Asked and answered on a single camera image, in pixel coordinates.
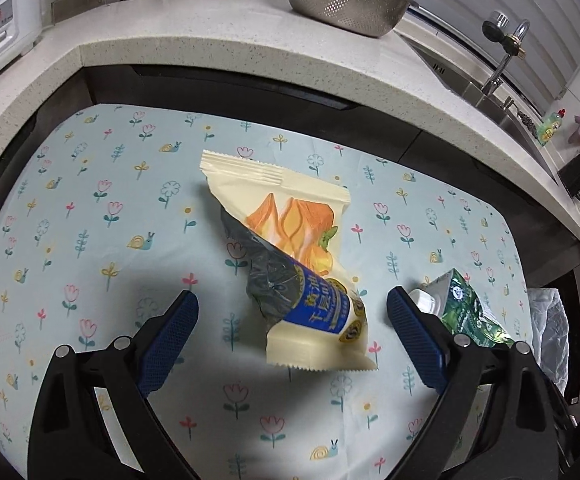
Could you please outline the trash bin with clear liner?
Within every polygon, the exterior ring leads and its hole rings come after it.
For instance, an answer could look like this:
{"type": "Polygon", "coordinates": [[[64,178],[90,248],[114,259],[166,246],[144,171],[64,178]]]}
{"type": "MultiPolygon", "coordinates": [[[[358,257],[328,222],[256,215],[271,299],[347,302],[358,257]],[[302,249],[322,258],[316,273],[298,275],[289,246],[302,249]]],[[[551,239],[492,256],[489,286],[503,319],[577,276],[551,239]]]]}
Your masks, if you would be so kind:
{"type": "Polygon", "coordinates": [[[536,363],[565,394],[569,380],[569,323],[559,290],[530,288],[528,297],[536,363]]]}

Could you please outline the floral tablecloth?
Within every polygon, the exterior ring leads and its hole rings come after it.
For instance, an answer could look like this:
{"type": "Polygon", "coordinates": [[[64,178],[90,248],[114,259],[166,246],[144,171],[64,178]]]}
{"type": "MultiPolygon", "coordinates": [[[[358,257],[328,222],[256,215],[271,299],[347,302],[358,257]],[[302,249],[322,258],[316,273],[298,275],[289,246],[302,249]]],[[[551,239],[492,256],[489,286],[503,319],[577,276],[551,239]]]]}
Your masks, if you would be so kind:
{"type": "Polygon", "coordinates": [[[197,326],[150,401],[205,479],[381,479],[435,393],[385,318],[385,296],[457,270],[514,339],[533,338],[516,244],[494,206],[385,158],[211,115],[97,105],[66,119],[0,211],[0,451],[26,471],[41,378],[60,344],[106,347],[183,290],[197,326]],[[266,326],[201,173],[204,151],[347,188],[341,262],[367,308],[375,370],[265,361],[266,326]]]}

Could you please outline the white crumpled tissue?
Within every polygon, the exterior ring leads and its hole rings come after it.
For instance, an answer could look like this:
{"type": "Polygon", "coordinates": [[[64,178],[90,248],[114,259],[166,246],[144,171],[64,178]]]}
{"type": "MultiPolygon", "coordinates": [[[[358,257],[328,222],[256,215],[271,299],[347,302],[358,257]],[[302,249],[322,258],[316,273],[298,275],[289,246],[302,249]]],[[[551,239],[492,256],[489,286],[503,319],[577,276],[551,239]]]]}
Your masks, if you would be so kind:
{"type": "Polygon", "coordinates": [[[422,313],[435,315],[438,318],[442,315],[443,303],[439,296],[434,296],[420,288],[412,289],[408,296],[422,313]]]}

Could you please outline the green dish soap bottle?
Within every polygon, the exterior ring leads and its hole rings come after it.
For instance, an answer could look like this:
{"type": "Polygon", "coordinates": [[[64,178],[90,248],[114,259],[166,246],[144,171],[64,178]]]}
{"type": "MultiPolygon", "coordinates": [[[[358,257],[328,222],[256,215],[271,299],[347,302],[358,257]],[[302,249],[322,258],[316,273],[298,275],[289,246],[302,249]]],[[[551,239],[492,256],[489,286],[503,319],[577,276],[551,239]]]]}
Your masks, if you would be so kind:
{"type": "Polygon", "coordinates": [[[542,123],[536,130],[537,140],[540,142],[540,145],[546,145],[561,128],[563,118],[566,114],[567,111],[564,108],[560,108],[560,110],[550,113],[543,119],[542,123]]]}

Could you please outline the black kettle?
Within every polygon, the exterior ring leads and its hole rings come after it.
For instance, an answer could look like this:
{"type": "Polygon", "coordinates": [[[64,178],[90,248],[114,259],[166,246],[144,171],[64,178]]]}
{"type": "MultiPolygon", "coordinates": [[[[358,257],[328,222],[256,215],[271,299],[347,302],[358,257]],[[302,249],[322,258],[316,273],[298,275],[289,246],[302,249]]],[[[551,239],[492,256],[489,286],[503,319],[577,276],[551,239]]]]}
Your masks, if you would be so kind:
{"type": "Polygon", "coordinates": [[[569,196],[580,202],[580,153],[558,171],[558,177],[569,196]]]}

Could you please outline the cream bread wrapper with orange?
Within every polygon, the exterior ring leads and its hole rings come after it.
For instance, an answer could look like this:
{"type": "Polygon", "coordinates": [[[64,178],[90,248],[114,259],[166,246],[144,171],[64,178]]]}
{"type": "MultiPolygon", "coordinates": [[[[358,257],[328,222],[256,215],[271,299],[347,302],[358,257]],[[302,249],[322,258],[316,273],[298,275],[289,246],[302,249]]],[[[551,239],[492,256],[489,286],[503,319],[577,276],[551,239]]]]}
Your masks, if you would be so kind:
{"type": "Polygon", "coordinates": [[[256,160],[205,151],[200,169],[227,237],[250,260],[247,295],[278,366],[375,370],[363,300],[339,262],[346,188],[256,160]]]}

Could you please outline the chrome faucet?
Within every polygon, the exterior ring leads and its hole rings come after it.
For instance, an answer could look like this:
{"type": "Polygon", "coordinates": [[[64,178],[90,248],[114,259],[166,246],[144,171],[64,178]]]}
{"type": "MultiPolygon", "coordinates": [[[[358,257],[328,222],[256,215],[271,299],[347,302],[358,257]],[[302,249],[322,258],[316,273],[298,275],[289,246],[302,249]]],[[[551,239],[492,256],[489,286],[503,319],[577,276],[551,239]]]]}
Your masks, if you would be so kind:
{"type": "Polygon", "coordinates": [[[525,18],[512,32],[508,30],[509,22],[504,12],[494,10],[482,23],[483,36],[493,44],[502,46],[505,51],[504,57],[481,88],[484,96],[491,96],[502,84],[503,73],[513,58],[525,58],[522,42],[530,30],[531,22],[525,18]]]}

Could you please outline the dark scrubber by sink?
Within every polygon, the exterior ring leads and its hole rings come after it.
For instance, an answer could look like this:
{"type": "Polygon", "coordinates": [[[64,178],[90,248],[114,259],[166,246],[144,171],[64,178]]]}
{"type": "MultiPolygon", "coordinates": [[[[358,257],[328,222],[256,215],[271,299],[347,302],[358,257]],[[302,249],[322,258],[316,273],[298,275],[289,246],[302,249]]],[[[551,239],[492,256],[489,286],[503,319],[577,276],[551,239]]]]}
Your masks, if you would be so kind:
{"type": "Polygon", "coordinates": [[[525,113],[523,113],[522,110],[518,110],[517,116],[518,116],[521,124],[526,129],[528,129],[529,133],[531,133],[533,136],[535,136],[537,133],[537,127],[534,124],[534,122],[532,121],[531,117],[529,115],[526,115],[525,113]]]}

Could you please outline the steel sink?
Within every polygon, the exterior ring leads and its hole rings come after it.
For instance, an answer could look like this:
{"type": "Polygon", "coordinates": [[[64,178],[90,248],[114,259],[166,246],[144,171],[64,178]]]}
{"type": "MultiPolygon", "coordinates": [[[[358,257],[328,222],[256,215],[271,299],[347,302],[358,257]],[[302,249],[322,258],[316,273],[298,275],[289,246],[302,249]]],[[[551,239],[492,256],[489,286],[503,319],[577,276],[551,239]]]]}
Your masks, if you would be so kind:
{"type": "Polygon", "coordinates": [[[460,42],[448,39],[444,35],[423,40],[407,36],[402,32],[401,38],[433,70],[444,87],[456,96],[460,96],[504,130],[549,174],[552,180],[556,180],[554,164],[544,153],[544,148],[540,146],[536,137],[521,124],[517,112],[522,110],[523,113],[529,115],[536,127],[540,125],[540,116],[534,113],[521,94],[515,92],[505,79],[502,79],[502,84],[491,96],[484,96],[481,92],[484,82],[488,80],[492,72],[488,63],[484,63],[479,55],[460,42]]]}

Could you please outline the green printed wrapper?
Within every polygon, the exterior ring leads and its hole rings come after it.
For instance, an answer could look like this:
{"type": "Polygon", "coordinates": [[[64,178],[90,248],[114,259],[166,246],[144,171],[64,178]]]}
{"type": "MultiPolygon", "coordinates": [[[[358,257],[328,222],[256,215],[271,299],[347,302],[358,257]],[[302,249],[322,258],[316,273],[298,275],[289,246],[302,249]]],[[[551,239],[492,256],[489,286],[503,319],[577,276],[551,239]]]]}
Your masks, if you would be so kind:
{"type": "Polygon", "coordinates": [[[514,343],[494,314],[485,308],[470,284],[452,269],[422,290],[434,300],[432,313],[436,315],[452,335],[465,334],[481,347],[514,343]]]}

